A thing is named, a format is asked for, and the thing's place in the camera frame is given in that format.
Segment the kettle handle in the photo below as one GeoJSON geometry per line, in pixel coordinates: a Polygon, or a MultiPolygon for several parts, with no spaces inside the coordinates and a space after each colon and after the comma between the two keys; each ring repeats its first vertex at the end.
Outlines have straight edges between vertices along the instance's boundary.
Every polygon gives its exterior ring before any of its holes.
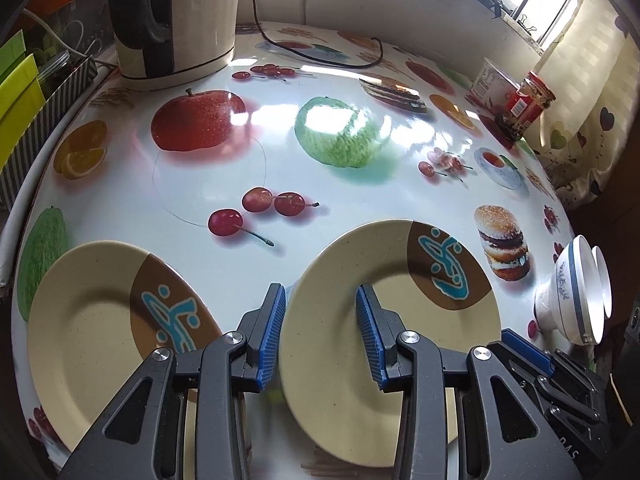
{"type": "Polygon", "coordinates": [[[170,38],[171,0],[108,0],[108,3],[113,31],[124,46],[141,50],[170,38]]]}

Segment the white porcelain bowl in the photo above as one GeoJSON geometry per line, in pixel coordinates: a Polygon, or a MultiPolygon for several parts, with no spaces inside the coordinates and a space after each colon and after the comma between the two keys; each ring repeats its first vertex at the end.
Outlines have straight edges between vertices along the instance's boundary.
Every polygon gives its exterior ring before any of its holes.
{"type": "Polygon", "coordinates": [[[598,274],[600,275],[600,285],[602,286],[602,301],[604,301],[604,316],[609,319],[611,317],[612,297],[611,297],[611,280],[609,279],[609,271],[607,263],[604,261],[604,254],[598,246],[595,246],[591,253],[596,260],[598,274]]]}
{"type": "Polygon", "coordinates": [[[564,248],[553,275],[536,290],[536,319],[578,345],[596,345],[604,332],[604,300],[596,260],[579,235],[564,248]]]}

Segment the beige plate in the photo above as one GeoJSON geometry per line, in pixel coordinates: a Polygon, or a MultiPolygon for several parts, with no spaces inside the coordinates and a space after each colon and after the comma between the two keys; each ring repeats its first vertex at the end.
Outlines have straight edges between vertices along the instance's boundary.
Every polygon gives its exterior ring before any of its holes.
{"type": "MultiPolygon", "coordinates": [[[[122,242],[85,244],[57,260],[33,298],[28,356],[44,412],[74,450],[151,351],[204,348],[220,329],[191,287],[152,254],[122,242]]],[[[184,477],[193,478],[190,394],[184,477]]]]}
{"type": "MultiPolygon", "coordinates": [[[[460,243],[408,220],[367,224],[329,245],[293,292],[280,334],[289,407],[318,446],[342,460],[392,466],[401,394],[372,380],[356,322],[355,292],[372,283],[383,308],[437,345],[467,352],[500,339],[491,285],[460,243]]],[[[455,405],[447,391],[447,419],[455,405]]],[[[457,435],[448,424],[449,441],[457,435]]]]}

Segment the fruit-patterned tablecloth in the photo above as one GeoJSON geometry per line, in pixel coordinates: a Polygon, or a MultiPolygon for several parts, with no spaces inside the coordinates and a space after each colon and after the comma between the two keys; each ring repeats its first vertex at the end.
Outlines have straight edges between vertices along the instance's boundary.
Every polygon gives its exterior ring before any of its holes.
{"type": "MultiPolygon", "coordinates": [[[[264,28],[318,59],[378,57],[375,41],[344,32],[264,28]]],[[[127,91],[116,72],[84,106],[42,175],[12,304],[24,416],[58,467],[68,451],[33,387],[28,318],[49,266],[91,240],[157,255],[226,332],[261,304],[271,282],[290,290],[340,235],[413,219],[441,227],[475,256],[502,326],[527,336],[536,284],[573,237],[562,206],[528,145],[508,143],[465,99],[468,79],[384,47],[373,68],[332,68],[241,26],[234,60],[220,72],[155,92],[127,91]]],[[[567,347],[529,335],[539,346],[567,347]]],[[[247,404],[254,479],[386,474],[318,466],[332,458],[300,430],[277,380],[247,404]]]]}

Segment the red jar label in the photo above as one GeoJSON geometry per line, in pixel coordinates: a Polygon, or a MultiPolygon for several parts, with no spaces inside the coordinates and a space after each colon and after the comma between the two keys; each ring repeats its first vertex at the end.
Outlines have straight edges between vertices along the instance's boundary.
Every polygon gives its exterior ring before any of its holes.
{"type": "Polygon", "coordinates": [[[518,124],[524,127],[535,121],[542,113],[542,108],[533,97],[516,92],[507,103],[506,109],[513,114],[518,124]]]}

